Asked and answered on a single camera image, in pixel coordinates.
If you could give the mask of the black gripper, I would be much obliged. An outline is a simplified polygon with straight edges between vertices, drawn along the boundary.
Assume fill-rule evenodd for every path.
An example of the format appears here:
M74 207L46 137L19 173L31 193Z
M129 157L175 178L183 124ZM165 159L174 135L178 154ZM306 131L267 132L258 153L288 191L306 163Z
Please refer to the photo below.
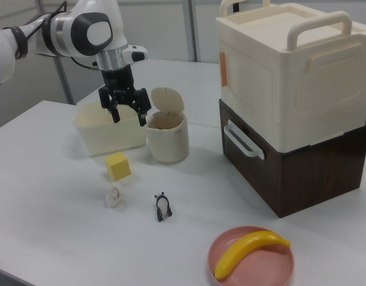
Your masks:
M104 86L99 88L101 107L107 109L114 123L120 121L117 109L118 103L132 108L139 120L140 126L146 125L146 115L151 109L151 103L145 88L135 90L131 66L117 70L101 71ZM115 96L120 93L119 101Z

